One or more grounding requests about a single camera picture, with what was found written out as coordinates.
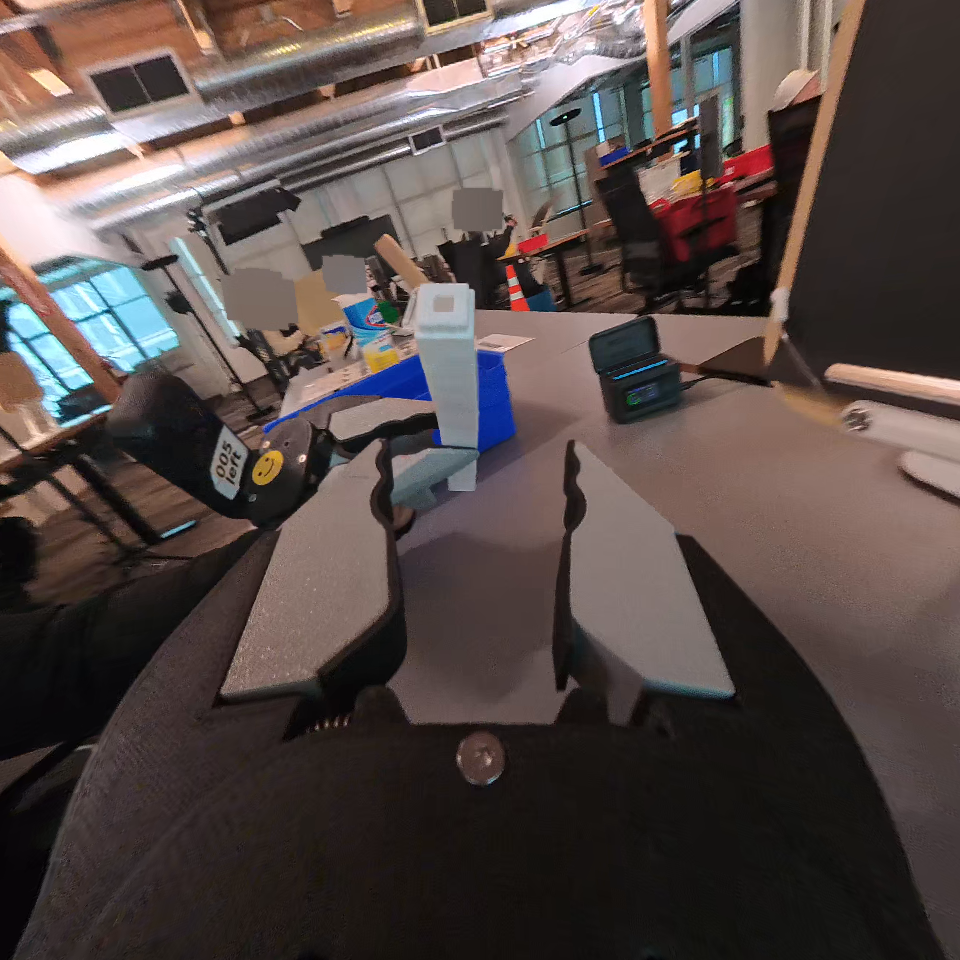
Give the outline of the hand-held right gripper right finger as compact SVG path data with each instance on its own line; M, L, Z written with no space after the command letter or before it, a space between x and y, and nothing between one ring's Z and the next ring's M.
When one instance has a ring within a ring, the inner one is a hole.
M672 524L584 443L564 457L552 656L556 689L632 714L642 695L737 690Z

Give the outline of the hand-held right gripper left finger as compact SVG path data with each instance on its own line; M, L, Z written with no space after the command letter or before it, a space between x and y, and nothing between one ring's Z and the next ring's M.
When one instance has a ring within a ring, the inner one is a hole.
M334 467L286 519L220 695L320 692L401 606L389 443Z

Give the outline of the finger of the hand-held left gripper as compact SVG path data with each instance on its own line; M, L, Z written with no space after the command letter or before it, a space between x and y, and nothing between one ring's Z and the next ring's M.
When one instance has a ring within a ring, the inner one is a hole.
M438 427L431 401L377 398L331 413L326 432L339 445L367 445L374 440L417 436Z
M429 511L437 504L434 489L446 484L451 493L472 493L477 484L476 448L434 447L391 460L391 504Z

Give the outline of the white toy brick bar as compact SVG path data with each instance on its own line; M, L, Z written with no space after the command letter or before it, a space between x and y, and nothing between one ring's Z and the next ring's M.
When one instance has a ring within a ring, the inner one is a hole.
M473 456L448 478L448 487L452 493L471 493L476 489L479 455L474 290L460 283L420 285L414 297L413 321L441 445Z

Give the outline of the person's left forearm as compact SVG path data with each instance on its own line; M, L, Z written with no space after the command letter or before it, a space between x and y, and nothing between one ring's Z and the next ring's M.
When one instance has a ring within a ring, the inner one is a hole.
M69 605L2 584L1 759L93 737L164 642L261 542L254 530L175 569Z

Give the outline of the blue plastic bin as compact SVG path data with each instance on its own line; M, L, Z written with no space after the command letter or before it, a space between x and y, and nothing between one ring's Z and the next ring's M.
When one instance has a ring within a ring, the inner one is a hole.
M477 358L478 449L490 450L512 438L517 427L507 369L502 354L480 350ZM304 387L299 398L285 401L278 419L264 432L273 432L281 423L294 419L323 402L354 397L375 397L406 401L432 401L421 360L414 354L376 374L351 383L331 374Z

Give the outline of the beige board on white stand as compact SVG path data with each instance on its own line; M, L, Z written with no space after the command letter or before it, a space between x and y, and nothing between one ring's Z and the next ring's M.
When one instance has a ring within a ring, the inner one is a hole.
M381 235L375 241L374 248L378 257L389 265L392 275L399 277L409 292L412 293L429 282L421 268L392 235Z

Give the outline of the dark charging case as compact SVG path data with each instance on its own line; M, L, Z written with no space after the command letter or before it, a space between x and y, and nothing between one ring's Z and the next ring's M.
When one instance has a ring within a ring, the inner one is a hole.
M653 316L595 333L587 346L606 414L615 424L634 424L680 405L681 367L663 353Z

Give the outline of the black light panel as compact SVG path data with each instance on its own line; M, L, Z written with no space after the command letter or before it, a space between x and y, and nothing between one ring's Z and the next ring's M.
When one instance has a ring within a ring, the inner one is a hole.
M269 231L282 222L282 214L299 209L302 199L280 185L265 185L264 189L242 197L229 199L208 216L217 226L222 243L234 246L258 234Z

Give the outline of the wooden top office table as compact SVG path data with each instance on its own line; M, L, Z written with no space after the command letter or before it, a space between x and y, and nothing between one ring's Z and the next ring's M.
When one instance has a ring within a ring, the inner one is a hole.
M586 256L586 248L582 237L582 230L571 233L559 239L551 239L550 246L542 255L526 258L545 259L554 265L557 275L562 308L571 310L575 306L586 304L590 299L587 297L582 301L577 301L573 296L573 290L570 283L570 271L567 259L569 255L583 254Z

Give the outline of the black office chair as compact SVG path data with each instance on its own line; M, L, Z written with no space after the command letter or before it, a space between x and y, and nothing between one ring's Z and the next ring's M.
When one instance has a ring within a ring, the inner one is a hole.
M666 261L663 234L642 192L637 173L623 168L597 183L620 246L621 282L628 294L641 298L648 313L672 306L677 313L714 314L711 271L738 256L738 244L694 256L691 262Z

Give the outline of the black floor lamp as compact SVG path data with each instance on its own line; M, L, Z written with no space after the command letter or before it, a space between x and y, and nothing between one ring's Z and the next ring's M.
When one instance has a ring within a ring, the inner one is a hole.
M573 137L570 129L572 122L575 119L577 119L580 115L581 115L581 109L578 107L565 110L564 112L555 116L550 121L550 126L552 128L563 130L564 142L565 142L565 146L566 146L569 161L570 161L571 172L573 175L574 191L577 199L577 211L578 211L579 219L581 223L581 229L583 233L582 241L583 241L583 246L585 247L585 256L586 256L586 264L581 269L581 276L594 277L603 273L604 266L603 264L597 263L594 260L591 232L589 229L589 225L587 223L583 192L581 189L580 178L579 178L578 169L577 169L577 159L576 159L575 151L573 147Z

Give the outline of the black board on white stand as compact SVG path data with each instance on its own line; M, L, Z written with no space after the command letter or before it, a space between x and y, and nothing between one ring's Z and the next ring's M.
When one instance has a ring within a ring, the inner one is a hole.
M765 333L798 413L959 496L959 3L849 2Z

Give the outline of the wall screen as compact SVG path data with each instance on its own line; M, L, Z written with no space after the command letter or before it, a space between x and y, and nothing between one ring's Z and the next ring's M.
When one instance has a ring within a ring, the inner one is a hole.
M400 236L390 215L376 218L364 216L324 230L318 240L303 246L303 252L314 272L322 270L327 256L364 260L378 257L382 270L386 271L387 262L376 250L376 243L384 235L389 235L397 243L400 242Z

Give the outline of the silver air duct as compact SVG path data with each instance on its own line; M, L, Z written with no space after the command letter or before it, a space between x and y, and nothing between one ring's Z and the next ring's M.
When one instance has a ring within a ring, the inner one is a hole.
M22 203L119 233L381 142L509 124L544 76L646 52L641 2L490 2L437 30L423 6L399 4L197 71L196 99L121 118L74 98L2 122L2 225Z

